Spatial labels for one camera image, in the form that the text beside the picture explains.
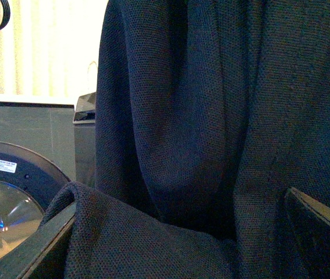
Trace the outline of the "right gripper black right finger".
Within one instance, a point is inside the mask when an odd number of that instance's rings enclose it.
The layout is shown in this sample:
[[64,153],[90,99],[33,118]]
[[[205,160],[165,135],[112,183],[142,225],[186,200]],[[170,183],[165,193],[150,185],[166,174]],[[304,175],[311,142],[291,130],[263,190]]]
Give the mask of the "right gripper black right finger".
[[310,278],[330,278],[330,208],[290,188],[285,194],[285,210]]

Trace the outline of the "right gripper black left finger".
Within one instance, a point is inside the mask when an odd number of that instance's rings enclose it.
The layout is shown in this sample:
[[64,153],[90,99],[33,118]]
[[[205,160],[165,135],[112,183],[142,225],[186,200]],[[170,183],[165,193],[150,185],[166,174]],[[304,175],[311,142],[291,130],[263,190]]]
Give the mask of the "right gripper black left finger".
[[73,202],[0,259],[0,278],[63,278],[75,220]]

